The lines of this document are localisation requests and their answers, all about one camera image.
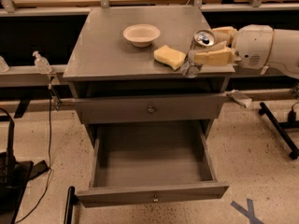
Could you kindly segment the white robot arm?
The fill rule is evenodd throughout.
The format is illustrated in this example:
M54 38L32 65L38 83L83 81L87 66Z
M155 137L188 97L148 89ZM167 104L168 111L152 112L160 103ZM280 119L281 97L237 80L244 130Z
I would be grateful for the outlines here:
M287 77L299 76L299 31L274 29L269 25L232 26L211 30L215 43L198 48L192 61L199 65L239 67L263 71L274 68Z

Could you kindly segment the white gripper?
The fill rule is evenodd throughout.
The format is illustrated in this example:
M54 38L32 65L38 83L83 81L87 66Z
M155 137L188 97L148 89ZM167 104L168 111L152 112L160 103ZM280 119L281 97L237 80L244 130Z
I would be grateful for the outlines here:
M212 29L217 42L226 42L230 48L215 51L197 52L194 62L201 65L224 66L235 59L235 63L243 68L262 68L270 54L274 29L268 25L248 25L240 30L232 26Z

